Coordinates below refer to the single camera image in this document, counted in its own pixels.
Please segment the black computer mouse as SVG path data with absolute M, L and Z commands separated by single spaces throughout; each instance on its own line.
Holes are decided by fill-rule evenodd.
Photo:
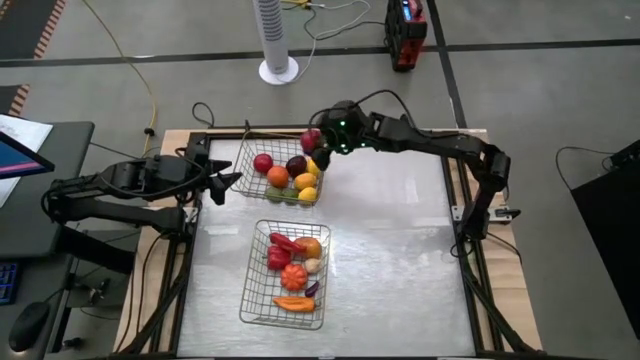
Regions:
M 8 336 L 8 345 L 14 352 L 23 352 L 31 348 L 49 316 L 50 306 L 47 302 L 33 302 L 19 314 Z

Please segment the red black power station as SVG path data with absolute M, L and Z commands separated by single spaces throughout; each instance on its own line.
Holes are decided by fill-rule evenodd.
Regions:
M 428 31 L 422 1 L 388 0 L 384 27 L 384 42 L 391 57 L 393 70 L 413 70 Z

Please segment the orange yellow pepper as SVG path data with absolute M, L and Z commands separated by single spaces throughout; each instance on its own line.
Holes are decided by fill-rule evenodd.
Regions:
M 316 238 L 300 237 L 295 240 L 295 243 L 305 249 L 303 255 L 306 258 L 320 259 L 322 257 L 323 248 L 321 243 Z

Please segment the backlit keyboard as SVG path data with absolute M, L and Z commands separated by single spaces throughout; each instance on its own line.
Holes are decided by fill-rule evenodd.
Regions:
M 18 264 L 0 262 L 0 306 L 10 305 L 15 302 L 18 286 Z

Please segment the white tower fan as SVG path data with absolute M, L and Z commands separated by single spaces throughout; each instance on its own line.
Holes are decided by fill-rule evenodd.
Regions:
M 298 75 L 299 66 L 289 56 L 280 1 L 252 1 L 264 56 L 258 69 L 259 75 L 270 85 L 292 83 Z

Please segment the laptop with blue screen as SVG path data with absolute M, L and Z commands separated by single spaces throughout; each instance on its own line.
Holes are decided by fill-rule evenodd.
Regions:
M 53 172 L 55 165 L 0 131 L 0 180 Z

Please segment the orange peach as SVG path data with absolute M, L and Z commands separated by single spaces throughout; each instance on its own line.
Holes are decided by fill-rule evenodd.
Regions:
M 276 188 L 286 188 L 289 184 L 289 173 L 285 167 L 273 166 L 267 172 L 267 181 Z

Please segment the dark purple plum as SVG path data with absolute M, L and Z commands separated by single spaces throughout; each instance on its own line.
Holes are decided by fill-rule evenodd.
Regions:
M 289 176 L 295 179 L 297 176 L 307 172 L 307 160 L 301 155 L 294 156 L 287 161 L 285 168 Z

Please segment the large black case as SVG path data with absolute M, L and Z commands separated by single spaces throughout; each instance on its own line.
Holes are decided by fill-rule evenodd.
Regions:
M 571 195 L 640 340 L 640 140 L 610 162 L 608 173 Z

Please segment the ribbed orange-red tomato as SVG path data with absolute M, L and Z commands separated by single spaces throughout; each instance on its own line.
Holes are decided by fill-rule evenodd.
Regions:
M 288 264 L 280 273 L 280 284 L 290 292 L 301 291 L 308 281 L 306 269 L 299 264 Z

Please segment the red bell pepper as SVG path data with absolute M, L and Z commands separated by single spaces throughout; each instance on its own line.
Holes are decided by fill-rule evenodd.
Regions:
M 274 271 L 283 270 L 291 263 L 292 254 L 278 246 L 267 249 L 267 268 Z

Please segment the long red chili pepper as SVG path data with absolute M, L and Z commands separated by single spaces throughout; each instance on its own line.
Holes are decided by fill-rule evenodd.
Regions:
M 295 243 L 280 233 L 271 233 L 269 235 L 269 240 L 273 245 L 291 253 L 301 254 L 306 252 L 306 247 L 304 245 Z

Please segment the black desk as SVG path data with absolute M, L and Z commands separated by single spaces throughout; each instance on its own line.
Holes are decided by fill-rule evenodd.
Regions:
M 118 283 L 124 276 L 106 268 L 95 269 L 92 263 L 78 264 L 76 259 L 54 251 L 59 225 L 41 210 L 40 199 L 55 179 L 73 178 L 80 174 L 95 125 L 91 122 L 65 122 L 53 126 L 39 154 L 55 164 L 55 171 L 21 179 L 9 199 L 0 208 L 0 261 L 18 265 L 19 283 L 16 300 L 0 306 L 0 360 L 40 360 L 50 349 L 52 339 L 60 340 L 58 330 L 60 302 L 58 292 L 76 270 L 83 281 L 93 284 L 106 277 L 113 279 L 115 293 L 122 293 Z M 50 313 L 34 346 L 14 352 L 8 345 L 9 332 L 18 315 L 29 304 L 50 300 Z

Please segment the long orange pepper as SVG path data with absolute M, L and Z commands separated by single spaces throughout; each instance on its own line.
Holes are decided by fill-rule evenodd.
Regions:
M 279 308 L 294 313 L 311 313 L 316 308 L 315 301 L 309 297 L 276 297 L 273 302 Z

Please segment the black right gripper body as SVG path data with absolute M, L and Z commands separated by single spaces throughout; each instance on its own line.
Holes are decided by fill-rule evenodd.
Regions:
M 319 129 L 329 149 L 347 155 L 368 146 L 364 133 L 370 124 L 359 105 L 352 100 L 343 100 L 321 115 Z

